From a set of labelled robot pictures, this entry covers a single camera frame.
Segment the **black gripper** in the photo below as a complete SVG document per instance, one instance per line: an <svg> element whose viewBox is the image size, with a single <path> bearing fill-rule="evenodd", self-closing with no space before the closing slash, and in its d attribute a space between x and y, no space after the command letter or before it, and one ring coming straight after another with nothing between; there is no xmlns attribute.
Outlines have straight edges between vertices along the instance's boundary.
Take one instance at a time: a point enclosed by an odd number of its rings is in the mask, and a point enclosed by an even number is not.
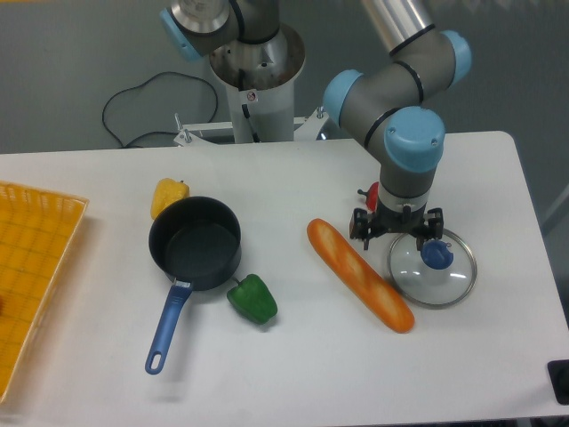
<svg viewBox="0 0 569 427"><path fill-rule="evenodd" d="M443 209L432 208L426 213L425 209L426 206L422 206L412 211L407 206L403 211L396 212L382 202L375 213L355 208L349 223L349 238L362 241L364 250L367 250L374 238L386 233L405 233L415 238L416 249L421 250L426 242L440 240L445 229Z"/></svg>

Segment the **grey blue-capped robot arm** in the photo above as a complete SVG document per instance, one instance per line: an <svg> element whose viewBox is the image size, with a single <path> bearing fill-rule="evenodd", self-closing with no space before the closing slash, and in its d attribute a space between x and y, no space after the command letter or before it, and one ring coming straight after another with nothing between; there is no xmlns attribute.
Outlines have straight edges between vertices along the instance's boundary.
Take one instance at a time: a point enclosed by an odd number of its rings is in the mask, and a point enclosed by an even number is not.
<svg viewBox="0 0 569 427"><path fill-rule="evenodd" d="M368 243L387 233L419 245L443 236L444 219L427 199L443 153L445 126L422 103L469 72L467 41L436 28L420 1L368 1L390 64L374 75L338 74L326 87L328 117L380 162L371 208L352 214L349 235ZM205 58L225 85L236 142L293 137L293 84L305 63L300 36L276 1L174 1L164 29L189 61Z"/></svg>

